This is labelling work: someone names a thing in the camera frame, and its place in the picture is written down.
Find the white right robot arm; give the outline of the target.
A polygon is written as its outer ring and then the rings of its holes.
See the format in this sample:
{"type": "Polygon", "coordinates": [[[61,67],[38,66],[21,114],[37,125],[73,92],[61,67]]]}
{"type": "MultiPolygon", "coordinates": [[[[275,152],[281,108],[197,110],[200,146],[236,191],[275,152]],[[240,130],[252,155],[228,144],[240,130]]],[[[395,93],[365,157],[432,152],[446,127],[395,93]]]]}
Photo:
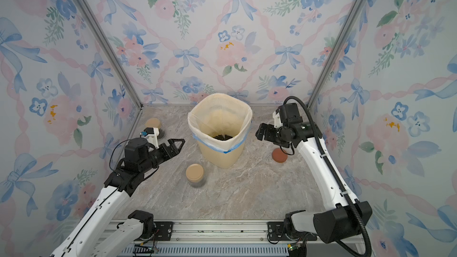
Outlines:
{"type": "Polygon", "coordinates": [[[285,234],[291,239],[304,239],[311,234],[324,243],[341,243],[344,239],[362,236],[368,243],[365,227],[373,210],[368,202],[358,199],[338,173],[313,119],[304,121],[296,103],[279,106],[273,119],[274,124],[259,125],[257,139],[300,155],[311,170],[324,205],[320,213],[303,210],[286,214],[285,234]]]}

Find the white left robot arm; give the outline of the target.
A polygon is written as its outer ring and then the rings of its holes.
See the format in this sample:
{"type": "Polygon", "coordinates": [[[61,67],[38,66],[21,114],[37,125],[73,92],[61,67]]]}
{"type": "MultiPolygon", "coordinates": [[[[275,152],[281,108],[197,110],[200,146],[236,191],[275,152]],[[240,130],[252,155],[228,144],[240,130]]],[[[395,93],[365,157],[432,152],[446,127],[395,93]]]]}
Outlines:
{"type": "Polygon", "coordinates": [[[128,139],[124,157],[117,163],[91,206],[69,236],[51,253],[54,257],[116,257],[134,240],[149,241],[157,235],[154,216],[135,210],[103,242],[102,233],[138,186],[160,165],[178,156],[186,141],[169,139],[154,146],[145,138],[128,139]]]}

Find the red jar lid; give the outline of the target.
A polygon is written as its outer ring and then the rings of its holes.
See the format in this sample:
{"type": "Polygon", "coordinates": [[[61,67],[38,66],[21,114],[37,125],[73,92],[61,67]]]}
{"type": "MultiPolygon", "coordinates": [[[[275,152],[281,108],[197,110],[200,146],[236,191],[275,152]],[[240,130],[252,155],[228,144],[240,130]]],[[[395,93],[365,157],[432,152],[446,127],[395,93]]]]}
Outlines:
{"type": "Polygon", "coordinates": [[[280,148],[276,148],[272,151],[271,157],[277,163],[285,163],[288,159],[288,154],[284,153],[280,148]]]}

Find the glass jar tan lid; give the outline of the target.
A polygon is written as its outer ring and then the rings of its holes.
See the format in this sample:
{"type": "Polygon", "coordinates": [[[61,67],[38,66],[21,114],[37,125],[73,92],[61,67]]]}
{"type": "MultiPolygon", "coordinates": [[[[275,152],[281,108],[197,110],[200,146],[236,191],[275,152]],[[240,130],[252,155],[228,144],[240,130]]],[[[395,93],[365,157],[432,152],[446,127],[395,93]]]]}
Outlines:
{"type": "Polygon", "coordinates": [[[201,164],[191,164],[185,174],[192,187],[199,188],[205,184],[205,170],[201,164]]]}

